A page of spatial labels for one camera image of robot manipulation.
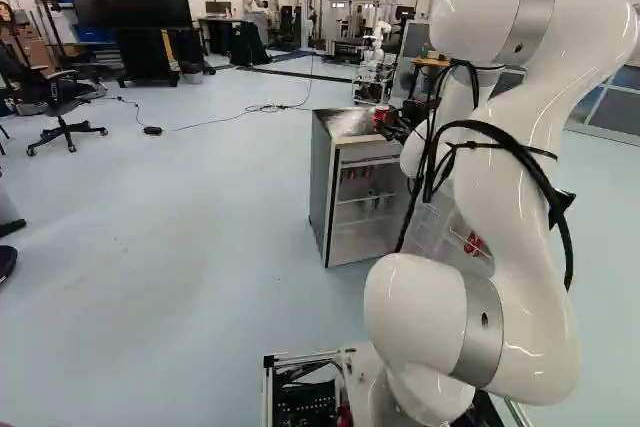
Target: black office chair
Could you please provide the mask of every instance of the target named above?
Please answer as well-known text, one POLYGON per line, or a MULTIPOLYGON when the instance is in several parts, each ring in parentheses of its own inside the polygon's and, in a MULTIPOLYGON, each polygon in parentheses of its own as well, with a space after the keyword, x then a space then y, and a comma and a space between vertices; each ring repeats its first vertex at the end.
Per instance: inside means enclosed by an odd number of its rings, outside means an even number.
POLYGON ((45 129, 40 140, 27 147, 27 155, 36 155, 36 147, 48 144, 64 135, 69 152, 75 152, 76 146, 71 140, 71 132, 100 132, 107 135, 104 127, 91 127, 89 121, 68 125, 62 116, 82 104, 88 104, 96 97, 98 89, 93 85, 78 82, 78 71, 63 70, 51 75, 43 75, 46 66, 26 67, 22 65, 9 48, 0 41, 0 72, 10 81, 17 82, 20 87, 14 90, 13 96, 21 102, 45 102, 49 117, 57 117, 60 127, 45 129))

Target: red object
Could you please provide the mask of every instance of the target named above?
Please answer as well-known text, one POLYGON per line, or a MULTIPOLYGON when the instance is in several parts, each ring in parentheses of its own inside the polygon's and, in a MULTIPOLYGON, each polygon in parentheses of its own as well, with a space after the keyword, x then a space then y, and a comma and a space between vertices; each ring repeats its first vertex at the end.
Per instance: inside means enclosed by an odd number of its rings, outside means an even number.
POLYGON ((474 257, 480 257, 484 255, 480 248, 484 245, 484 240, 482 240, 475 232, 471 231, 469 237, 467 237, 467 242, 464 244, 464 251, 467 254, 473 254, 474 257))
POLYGON ((349 404, 346 402, 338 407, 338 427, 353 427, 353 416, 349 404))
POLYGON ((389 107, 376 107, 376 111, 373 114, 373 126, 376 127, 378 122, 385 122, 387 114, 389 113, 389 107))

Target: red label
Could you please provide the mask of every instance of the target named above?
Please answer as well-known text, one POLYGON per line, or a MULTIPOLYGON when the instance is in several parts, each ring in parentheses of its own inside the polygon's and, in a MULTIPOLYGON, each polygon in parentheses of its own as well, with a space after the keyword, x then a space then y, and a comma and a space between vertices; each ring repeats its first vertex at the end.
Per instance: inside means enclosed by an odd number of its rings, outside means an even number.
POLYGON ((484 240, 477 236, 475 232, 471 231, 469 237, 467 237, 467 243, 464 244, 464 251, 467 254, 473 254, 474 257, 480 257, 484 254, 478 249, 481 249, 483 245, 484 240))

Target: desk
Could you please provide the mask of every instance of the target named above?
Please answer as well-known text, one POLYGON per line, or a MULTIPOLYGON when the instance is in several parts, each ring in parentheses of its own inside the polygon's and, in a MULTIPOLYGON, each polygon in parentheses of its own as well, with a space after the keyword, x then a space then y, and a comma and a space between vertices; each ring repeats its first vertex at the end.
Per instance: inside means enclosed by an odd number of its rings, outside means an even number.
POLYGON ((202 27, 203 47, 205 53, 227 55, 231 51, 231 34, 234 23, 243 22, 243 19, 226 19, 220 17, 200 17, 197 19, 202 27), (209 50, 205 45, 209 41, 209 50))
POLYGON ((410 99, 413 98, 413 91, 416 88, 418 75, 420 75, 420 69, 422 69, 423 67, 428 68, 427 78, 429 79, 429 85, 431 85, 431 83, 435 81, 436 75, 438 75, 439 70, 443 67, 449 67, 449 65, 451 65, 451 62, 449 60, 421 59, 420 57, 411 59, 411 63, 413 64, 413 80, 411 81, 411 88, 409 89, 410 99))

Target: stainless steel cabinet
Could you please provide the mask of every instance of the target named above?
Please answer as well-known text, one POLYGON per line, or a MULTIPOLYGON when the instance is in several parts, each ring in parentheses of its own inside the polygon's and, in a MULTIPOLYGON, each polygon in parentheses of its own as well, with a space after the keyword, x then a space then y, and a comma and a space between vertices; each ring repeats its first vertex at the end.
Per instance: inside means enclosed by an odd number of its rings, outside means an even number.
POLYGON ((377 135, 373 109, 312 115, 309 221, 325 267, 393 251, 409 202, 402 146, 377 135))

